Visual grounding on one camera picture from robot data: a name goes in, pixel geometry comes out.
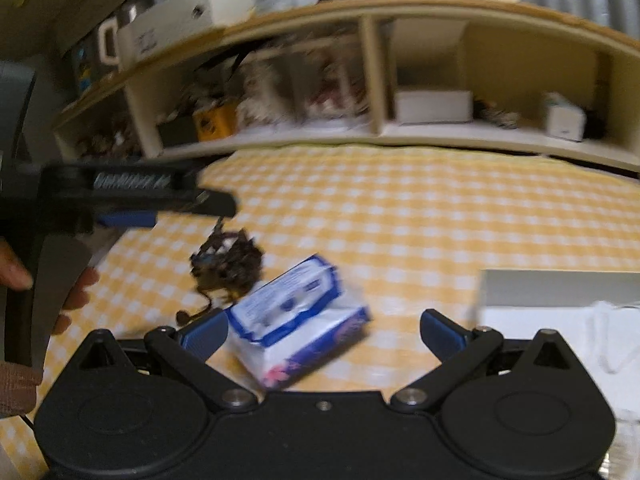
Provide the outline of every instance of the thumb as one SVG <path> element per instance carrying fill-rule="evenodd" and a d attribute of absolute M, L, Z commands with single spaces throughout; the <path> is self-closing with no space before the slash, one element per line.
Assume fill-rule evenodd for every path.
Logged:
<path fill-rule="evenodd" d="M 0 238 L 0 285 L 13 290 L 28 290 L 33 278 L 4 238 Z"/>

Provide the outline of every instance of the yellow checkered tablecloth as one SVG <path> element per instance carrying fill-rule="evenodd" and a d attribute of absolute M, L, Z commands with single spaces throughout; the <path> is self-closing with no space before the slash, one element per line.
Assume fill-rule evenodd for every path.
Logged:
<path fill-rule="evenodd" d="M 238 152 L 209 166 L 203 184 L 232 190 L 271 279 L 319 252 L 364 288 L 368 337 L 295 385 L 378 388 L 388 395 L 437 364 L 418 317 L 437 308 L 464 321 L 481 269 L 640 270 L 640 187 L 544 158 L 429 148 L 320 148 Z M 165 214 L 132 230 L 99 269 L 92 302 L 54 338 L 42 396 L 84 336 L 138 336 L 203 304 L 188 258 L 215 219 Z M 224 347 L 210 363 L 245 383 Z M 25 478 L 44 464 L 24 423 L 0 422 L 0 441 Z"/>

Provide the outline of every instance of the white storage box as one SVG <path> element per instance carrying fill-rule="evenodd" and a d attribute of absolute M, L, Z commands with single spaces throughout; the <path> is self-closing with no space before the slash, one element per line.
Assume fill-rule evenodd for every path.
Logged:
<path fill-rule="evenodd" d="M 640 301 L 640 273 L 568 270 L 487 270 L 473 312 L 475 325 L 499 330 L 505 338 L 531 339 L 540 328 L 558 330 L 587 368 L 616 413 L 640 415 L 640 356 L 612 374 L 602 365 L 602 330 L 595 332 L 599 301 L 626 305 Z M 640 311 L 619 309 L 625 336 L 607 326 L 610 360 L 625 361 L 640 344 Z"/>
<path fill-rule="evenodd" d="M 469 91 L 396 91 L 396 120 L 399 124 L 466 123 L 472 118 L 473 103 Z"/>
<path fill-rule="evenodd" d="M 587 117 L 584 111 L 557 92 L 544 95 L 546 134 L 558 139 L 580 141 Z"/>
<path fill-rule="evenodd" d="M 121 28 L 118 42 L 140 61 L 210 28 L 243 22 L 253 8 L 254 0 L 165 0 Z"/>

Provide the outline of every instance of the mug handle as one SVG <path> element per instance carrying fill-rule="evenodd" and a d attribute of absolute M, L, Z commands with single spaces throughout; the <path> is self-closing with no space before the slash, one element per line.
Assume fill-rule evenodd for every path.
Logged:
<path fill-rule="evenodd" d="M 107 31 L 111 30 L 113 33 L 113 49 L 115 56 L 109 56 L 107 54 Z M 109 66 L 118 66 L 120 64 L 120 56 L 118 55 L 118 41 L 116 34 L 118 33 L 118 20 L 117 18 L 110 18 L 104 20 L 100 27 L 98 27 L 98 54 L 100 55 L 100 62 Z"/>

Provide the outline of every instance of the finger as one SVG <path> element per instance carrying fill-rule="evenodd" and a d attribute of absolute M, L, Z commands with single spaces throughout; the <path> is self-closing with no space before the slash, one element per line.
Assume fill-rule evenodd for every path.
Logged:
<path fill-rule="evenodd" d="M 64 310 L 75 310 L 76 308 L 82 308 L 91 300 L 91 296 L 85 290 L 82 290 L 77 285 L 71 289 L 71 292 L 66 297 Z"/>
<path fill-rule="evenodd" d="M 61 314 L 56 320 L 56 324 L 53 327 L 53 335 L 62 334 L 67 328 L 71 326 L 71 318 Z"/>
<path fill-rule="evenodd" d="M 13 290 L 28 290 L 33 278 L 4 238 L 0 238 L 0 284 Z"/>
<path fill-rule="evenodd" d="M 76 282 L 76 286 L 79 288 L 85 288 L 88 286 L 95 285 L 100 280 L 100 274 L 93 267 L 87 267 L 82 271 L 78 281 Z"/>

